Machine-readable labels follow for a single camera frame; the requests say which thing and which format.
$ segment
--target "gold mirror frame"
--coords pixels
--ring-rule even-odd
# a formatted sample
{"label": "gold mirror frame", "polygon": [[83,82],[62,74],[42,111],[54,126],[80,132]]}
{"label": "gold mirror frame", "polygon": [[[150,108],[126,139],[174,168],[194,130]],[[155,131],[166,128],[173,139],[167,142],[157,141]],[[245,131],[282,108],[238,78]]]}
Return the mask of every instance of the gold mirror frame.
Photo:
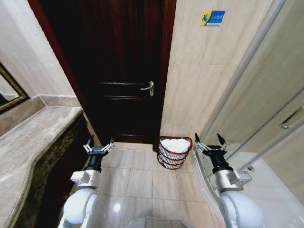
{"label": "gold mirror frame", "polygon": [[13,76],[7,71],[7,69],[0,62],[0,73],[4,77],[4,79],[10,84],[10,86],[18,93],[18,97],[7,102],[6,104],[0,106],[0,114],[11,109],[12,107],[26,101],[29,96],[26,92],[21,88],[21,86],[16,82]]}

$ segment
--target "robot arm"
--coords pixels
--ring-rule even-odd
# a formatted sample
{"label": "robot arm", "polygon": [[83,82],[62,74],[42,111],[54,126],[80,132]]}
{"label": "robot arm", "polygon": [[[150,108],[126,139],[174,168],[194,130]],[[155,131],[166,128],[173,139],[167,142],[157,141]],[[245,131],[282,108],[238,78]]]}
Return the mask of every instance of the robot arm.
{"label": "robot arm", "polygon": [[247,171],[234,171],[224,158],[227,143],[218,134],[222,146],[204,145],[195,134],[195,147],[209,156],[213,164],[213,174],[220,197],[218,207],[227,228],[262,228],[263,213],[258,205],[239,191],[252,180]]}
{"label": "robot arm", "polygon": [[91,147],[91,140],[84,145],[90,156],[90,161],[83,171],[75,171],[71,180],[80,188],[71,195],[64,207],[63,216],[58,228],[71,228],[73,224],[82,224],[81,228],[91,227],[94,208],[97,201],[96,189],[99,185],[101,173],[101,159],[106,156],[114,147],[114,140],[105,147]]}

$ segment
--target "blue sign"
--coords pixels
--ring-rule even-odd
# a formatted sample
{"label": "blue sign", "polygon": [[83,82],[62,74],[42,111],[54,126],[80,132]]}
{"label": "blue sign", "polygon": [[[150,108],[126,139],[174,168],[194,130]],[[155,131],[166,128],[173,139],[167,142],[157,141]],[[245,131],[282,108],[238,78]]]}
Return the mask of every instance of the blue sign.
{"label": "blue sign", "polygon": [[225,11],[205,10],[201,16],[201,26],[220,26]]}

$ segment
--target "trash basket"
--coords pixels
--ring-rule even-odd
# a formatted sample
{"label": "trash basket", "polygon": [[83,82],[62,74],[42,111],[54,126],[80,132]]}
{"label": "trash basket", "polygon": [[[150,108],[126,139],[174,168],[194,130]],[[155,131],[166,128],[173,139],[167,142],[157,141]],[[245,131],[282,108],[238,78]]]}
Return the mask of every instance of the trash basket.
{"label": "trash basket", "polygon": [[[186,152],[175,153],[175,152],[167,150],[161,144],[161,140],[164,140],[164,139],[185,139],[190,142],[190,146]],[[159,142],[159,147],[158,147],[158,151],[157,151],[157,160],[163,167],[165,167],[169,170],[176,170],[176,169],[180,168],[183,165],[189,151],[192,148],[192,139],[188,138],[188,137],[160,136],[158,142]]]}

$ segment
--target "door handle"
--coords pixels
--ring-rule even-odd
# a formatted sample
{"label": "door handle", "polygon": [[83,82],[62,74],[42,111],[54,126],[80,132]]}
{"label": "door handle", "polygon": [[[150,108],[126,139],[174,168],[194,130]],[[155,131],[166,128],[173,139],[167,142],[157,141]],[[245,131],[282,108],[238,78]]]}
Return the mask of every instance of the door handle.
{"label": "door handle", "polygon": [[294,120],[298,120],[298,118],[295,118],[295,116],[297,116],[297,114],[299,112],[301,112],[302,110],[304,110],[304,105],[299,107],[296,111],[294,111],[289,117],[287,117],[281,124],[280,127],[283,129],[288,129],[290,127],[290,124],[288,124],[288,122],[290,122],[291,119]]}
{"label": "door handle", "polygon": [[141,90],[148,90],[148,89],[150,89],[150,96],[153,96],[153,94],[154,94],[154,82],[153,81],[150,82],[149,87],[141,88]]}

